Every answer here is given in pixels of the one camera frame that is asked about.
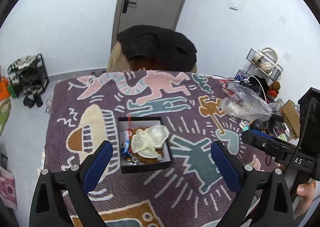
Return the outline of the person's right hand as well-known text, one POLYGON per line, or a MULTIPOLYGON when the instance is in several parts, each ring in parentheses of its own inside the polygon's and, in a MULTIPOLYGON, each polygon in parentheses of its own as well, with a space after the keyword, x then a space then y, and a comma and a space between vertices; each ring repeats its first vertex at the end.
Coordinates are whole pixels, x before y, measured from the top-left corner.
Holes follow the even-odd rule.
POLYGON ((312 204, 316 192, 316 181, 311 180, 309 183, 300 184, 297 187, 296 194, 299 197, 299 202, 296 208, 296 213, 300 216, 304 214, 312 204))

